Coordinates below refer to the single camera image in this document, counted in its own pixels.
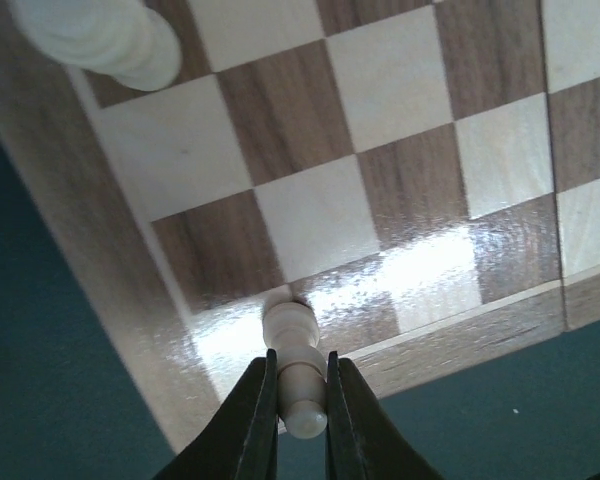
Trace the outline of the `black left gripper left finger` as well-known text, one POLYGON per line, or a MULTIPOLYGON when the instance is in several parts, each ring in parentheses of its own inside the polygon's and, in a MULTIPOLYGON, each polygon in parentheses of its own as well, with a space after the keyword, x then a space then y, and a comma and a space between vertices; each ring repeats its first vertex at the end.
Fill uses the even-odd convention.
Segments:
POLYGON ((278 445, 277 356, 253 359, 203 431, 157 479, 274 479, 278 445))

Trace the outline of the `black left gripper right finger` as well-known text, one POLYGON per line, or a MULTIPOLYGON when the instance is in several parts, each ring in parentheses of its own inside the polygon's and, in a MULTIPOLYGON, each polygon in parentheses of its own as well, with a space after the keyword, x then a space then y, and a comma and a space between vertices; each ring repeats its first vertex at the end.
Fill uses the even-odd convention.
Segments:
POLYGON ((400 434, 359 369, 332 351, 327 368, 327 479, 440 479, 400 434))

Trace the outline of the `white chess queen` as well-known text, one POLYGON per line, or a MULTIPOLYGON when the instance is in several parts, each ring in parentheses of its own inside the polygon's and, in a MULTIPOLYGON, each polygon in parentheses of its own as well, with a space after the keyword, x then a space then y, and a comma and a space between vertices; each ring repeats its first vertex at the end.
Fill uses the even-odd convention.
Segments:
POLYGON ((146 92, 180 72, 175 31, 142 1, 11 1, 9 8, 27 39, 61 64, 146 92))

